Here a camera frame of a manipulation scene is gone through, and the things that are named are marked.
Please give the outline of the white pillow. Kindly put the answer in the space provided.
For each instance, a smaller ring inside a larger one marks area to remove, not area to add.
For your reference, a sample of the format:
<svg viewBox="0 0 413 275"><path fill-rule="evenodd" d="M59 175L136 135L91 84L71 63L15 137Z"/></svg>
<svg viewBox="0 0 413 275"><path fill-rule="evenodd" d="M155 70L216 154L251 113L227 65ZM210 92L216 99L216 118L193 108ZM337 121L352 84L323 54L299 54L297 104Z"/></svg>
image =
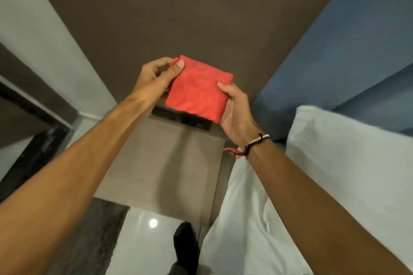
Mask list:
<svg viewBox="0 0 413 275"><path fill-rule="evenodd" d="M286 154L406 264L413 260L413 137L300 106Z"/></svg>

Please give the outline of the black door frame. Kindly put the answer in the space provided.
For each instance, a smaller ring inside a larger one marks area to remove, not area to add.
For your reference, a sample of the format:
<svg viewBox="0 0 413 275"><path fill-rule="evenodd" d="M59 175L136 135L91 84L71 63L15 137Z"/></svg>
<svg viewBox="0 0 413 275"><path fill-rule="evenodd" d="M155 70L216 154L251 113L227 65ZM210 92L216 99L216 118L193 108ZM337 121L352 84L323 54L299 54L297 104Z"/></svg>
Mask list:
<svg viewBox="0 0 413 275"><path fill-rule="evenodd" d="M0 204L63 151L77 118L0 81Z"/></svg>

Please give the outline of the person's left forearm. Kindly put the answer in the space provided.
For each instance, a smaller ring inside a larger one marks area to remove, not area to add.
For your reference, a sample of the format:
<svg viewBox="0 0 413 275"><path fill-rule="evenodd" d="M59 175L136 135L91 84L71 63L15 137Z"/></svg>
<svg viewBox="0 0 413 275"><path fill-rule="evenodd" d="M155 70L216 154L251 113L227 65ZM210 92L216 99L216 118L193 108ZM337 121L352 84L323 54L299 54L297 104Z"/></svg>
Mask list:
<svg viewBox="0 0 413 275"><path fill-rule="evenodd" d="M136 91L0 204L0 275L43 275L136 124L159 100Z"/></svg>

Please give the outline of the person's right hand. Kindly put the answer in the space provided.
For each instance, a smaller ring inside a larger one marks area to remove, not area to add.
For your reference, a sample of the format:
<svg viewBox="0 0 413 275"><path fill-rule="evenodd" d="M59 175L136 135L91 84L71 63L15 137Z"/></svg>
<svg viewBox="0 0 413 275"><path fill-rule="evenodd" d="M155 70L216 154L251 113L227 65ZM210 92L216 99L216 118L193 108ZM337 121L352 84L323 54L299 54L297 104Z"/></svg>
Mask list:
<svg viewBox="0 0 413 275"><path fill-rule="evenodd" d="M241 148L263 133L251 114L248 96L244 92L242 100L228 98L220 125L230 140Z"/></svg>

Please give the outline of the person's left hand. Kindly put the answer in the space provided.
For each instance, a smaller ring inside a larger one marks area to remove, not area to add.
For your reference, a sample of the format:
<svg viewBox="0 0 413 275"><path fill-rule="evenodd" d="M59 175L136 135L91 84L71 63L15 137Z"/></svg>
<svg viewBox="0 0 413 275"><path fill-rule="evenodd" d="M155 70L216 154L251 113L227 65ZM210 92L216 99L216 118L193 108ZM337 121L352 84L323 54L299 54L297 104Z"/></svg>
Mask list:
<svg viewBox="0 0 413 275"><path fill-rule="evenodd" d="M138 101L142 109L153 108L158 100L168 93L170 85L163 86L160 75L173 60L170 57L162 57L142 66L136 85L131 92L131 97Z"/></svg>

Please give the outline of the black shoe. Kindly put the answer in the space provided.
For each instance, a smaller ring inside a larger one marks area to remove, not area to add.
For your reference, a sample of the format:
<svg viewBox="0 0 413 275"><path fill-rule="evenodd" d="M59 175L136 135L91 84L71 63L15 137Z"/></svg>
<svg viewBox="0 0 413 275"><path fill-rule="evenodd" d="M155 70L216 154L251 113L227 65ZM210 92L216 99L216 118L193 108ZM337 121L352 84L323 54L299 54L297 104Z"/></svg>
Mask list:
<svg viewBox="0 0 413 275"><path fill-rule="evenodd" d="M176 262L168 275L197 275L200 249L192 225L181 223L173 235Z"/></svg>

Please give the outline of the red cloth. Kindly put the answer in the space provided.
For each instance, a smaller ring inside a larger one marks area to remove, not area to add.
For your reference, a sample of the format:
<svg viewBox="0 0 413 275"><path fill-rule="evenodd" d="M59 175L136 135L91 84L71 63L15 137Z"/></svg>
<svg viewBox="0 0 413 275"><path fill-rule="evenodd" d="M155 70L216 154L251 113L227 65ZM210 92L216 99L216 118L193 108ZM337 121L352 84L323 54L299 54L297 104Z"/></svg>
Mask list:
<svg viewBox="0 0 413 275"><path fill-rule="evenodd" d="M219 124L228 96L217 83L231 84L234 75L183 55L174 58L173 63L180 60L185 66L173 79L165 106Z"/></svg>

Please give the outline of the beige bedside table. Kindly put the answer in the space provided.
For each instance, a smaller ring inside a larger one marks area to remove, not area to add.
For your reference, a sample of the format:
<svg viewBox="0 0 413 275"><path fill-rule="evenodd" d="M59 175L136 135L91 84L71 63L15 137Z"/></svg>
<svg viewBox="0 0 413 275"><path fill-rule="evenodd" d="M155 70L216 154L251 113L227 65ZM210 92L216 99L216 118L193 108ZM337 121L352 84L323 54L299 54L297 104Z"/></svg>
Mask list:
<svg viewBox="0 0 413 275"><path fill-rule="evenodd" d="M150 116L137 124L94 197L207 226L225 137Z"/></svg>

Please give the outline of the grey rug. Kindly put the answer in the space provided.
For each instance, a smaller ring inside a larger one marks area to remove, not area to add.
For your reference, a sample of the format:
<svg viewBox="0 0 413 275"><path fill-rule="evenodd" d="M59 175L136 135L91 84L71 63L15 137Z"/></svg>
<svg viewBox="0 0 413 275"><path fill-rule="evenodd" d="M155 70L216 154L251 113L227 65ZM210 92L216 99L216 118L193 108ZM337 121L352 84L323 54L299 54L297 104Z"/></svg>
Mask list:
<svg viewBox="0 0 413 275"><path fill-rule="evenodd" d="M129 209L93 198L47 275L105 275Z"/></svg>

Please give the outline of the person's right forearm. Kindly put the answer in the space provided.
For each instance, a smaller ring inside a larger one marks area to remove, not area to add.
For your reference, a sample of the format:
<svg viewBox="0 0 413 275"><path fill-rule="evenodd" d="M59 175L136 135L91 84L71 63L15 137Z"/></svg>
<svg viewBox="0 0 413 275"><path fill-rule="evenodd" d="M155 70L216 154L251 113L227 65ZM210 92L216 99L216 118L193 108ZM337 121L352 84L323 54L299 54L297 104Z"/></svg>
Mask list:
<svg viewBox="0 0 413 275"><path fill-rule="evenodd" d="M248 160L314 275L413 275L272 141Z"/></svg>

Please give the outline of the white bed sheet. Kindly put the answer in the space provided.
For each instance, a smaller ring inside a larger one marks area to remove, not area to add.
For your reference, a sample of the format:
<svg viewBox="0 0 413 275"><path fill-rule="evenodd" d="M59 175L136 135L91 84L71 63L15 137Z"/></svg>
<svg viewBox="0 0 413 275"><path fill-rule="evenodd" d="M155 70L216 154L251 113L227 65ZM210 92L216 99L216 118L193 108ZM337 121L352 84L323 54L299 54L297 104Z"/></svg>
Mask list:
<svg viewBox="0 0 413 275"><path fill-rule="evenodd" d="M197 275L313 275L246 158L233 166Z"/></svg>

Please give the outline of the blue upholstered headboard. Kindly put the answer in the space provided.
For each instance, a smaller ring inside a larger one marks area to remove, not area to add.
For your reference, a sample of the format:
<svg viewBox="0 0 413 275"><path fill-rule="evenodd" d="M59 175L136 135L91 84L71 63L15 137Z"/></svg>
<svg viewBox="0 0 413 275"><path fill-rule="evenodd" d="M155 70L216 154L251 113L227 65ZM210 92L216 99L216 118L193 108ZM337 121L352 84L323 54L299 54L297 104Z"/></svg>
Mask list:
<svg viewBox="0 0 413 275"><path fill-rule="evenodd" d="M252 113L284 141L301 105L413 136L413 0L330 0Z"/></svg>

